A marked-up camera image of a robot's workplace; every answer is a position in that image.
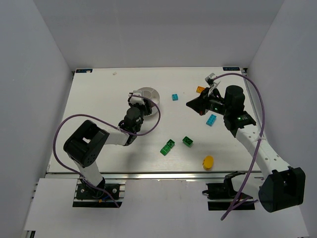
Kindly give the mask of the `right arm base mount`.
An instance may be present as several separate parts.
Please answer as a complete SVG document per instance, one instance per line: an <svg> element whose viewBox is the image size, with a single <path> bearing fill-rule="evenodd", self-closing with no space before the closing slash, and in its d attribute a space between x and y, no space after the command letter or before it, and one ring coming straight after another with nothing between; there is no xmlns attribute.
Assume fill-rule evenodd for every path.
<svg viewBox="0 0 317 238"><path fill-rule="evenodd" d="M244 176L245 173L235 171L225 176L222 183L212 182L206 183L207 189L202 191L202 195L207 196L208 210L209 211L226 211L231 205L235 195L240 186L237 189L233 188L232 179L238 176ZM234 205L243 201L249 197L248 195L241 193ZM236 211L248 211L255 210L255 202L252 197L246 200L242 205L236 207Z"/></svg>

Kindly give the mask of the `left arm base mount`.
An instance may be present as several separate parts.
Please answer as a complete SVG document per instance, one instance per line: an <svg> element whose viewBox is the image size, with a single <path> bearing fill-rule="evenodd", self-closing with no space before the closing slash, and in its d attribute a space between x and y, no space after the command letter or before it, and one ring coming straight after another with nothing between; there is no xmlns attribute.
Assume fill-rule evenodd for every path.
<svg viewBox="0 0 317 238"><path fill-rule="evenodd" d="M106 182L104 190L107 191L120 207L125 195L123 182ZM77 181L72 207L75 208L118 208L109 195L103 191L93 189Z"/></svg>

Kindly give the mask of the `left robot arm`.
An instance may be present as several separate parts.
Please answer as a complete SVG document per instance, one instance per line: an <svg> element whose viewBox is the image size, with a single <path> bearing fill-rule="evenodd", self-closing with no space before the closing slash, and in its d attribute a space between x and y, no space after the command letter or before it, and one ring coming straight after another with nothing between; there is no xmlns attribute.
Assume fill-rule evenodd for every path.
<svg viewBox="0 0 317 238"><path fill-rule="evenodd" d="M144 117L152 113L149 100L140 97L128 99L130 108L124 119L114 129L101 129L90 120L84 121L66 140L63 149L77 165L82 182L92 185L97 193L105 187L105 179L99 172L96 159L104 145L128 146L140 132Z"/></svg>

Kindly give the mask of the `dark green lego brick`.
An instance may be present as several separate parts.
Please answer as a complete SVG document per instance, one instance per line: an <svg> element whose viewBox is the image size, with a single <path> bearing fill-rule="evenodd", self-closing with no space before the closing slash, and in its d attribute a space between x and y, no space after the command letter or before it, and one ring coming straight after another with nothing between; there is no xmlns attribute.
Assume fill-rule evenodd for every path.
<svg viewBox="0 0 317 238"><path fill-rule="evenodd" d="M188 147L191 147L193 145L193 140L190 139L188 136L185 136L183 139L182 139L182 142L188 146Z"/></svg>

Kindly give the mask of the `green lego bricks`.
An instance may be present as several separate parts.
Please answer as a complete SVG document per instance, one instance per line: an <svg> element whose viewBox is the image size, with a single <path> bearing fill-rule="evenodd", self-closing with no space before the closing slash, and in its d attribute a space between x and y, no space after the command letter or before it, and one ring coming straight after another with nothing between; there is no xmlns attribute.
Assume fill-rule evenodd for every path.
<svg viewBox="0 0 317 238"><path fill-rule="evenodd" d="M175 142L172 139L168 140L167 143L161 148L160 153L166 156L174 147L174 145Z"/></svg>

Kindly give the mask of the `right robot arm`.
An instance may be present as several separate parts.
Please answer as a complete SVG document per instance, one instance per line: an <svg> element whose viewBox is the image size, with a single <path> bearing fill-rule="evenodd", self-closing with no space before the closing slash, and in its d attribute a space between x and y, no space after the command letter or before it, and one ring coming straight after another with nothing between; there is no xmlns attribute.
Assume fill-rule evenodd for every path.
<svg viewBox="0 0 317 238"><path fill-rule="evenodd" d="M263 175L255 178L251 172L233 172L225 176L224 187L234 197L230 209L239 204L240 194L260 202L272 213L301 205L304 201L306 175L301 168L293 168L284 161L260 136L255 120L244 110L245 95L241 87L231 85L222 97L217 89L206 88L186 106L203 116L211 111L223 116L224 125L252 156Z"/></svg>

